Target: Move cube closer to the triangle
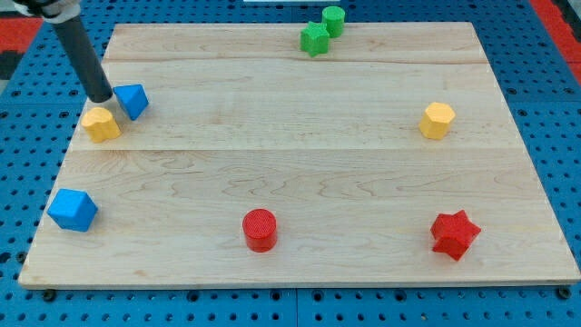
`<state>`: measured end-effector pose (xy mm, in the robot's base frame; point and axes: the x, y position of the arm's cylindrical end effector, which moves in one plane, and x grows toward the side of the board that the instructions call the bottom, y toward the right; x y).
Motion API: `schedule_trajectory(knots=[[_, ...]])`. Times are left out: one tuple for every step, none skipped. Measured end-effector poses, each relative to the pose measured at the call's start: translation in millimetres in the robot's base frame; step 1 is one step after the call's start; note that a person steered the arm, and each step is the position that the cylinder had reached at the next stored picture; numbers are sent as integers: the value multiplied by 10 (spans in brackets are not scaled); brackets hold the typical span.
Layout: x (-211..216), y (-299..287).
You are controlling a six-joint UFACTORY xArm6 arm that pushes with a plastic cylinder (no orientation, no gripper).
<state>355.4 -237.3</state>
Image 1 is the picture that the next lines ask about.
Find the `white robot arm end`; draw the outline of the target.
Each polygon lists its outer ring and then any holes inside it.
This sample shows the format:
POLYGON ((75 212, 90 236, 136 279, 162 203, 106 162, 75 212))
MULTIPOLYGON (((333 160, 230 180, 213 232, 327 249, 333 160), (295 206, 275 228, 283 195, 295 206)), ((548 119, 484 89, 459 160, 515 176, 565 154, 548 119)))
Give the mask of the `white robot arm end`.
POLYGON ((81 13, 81 0, 13 0, 22 15, 41 17, 50 24, 61 24, 81 13))

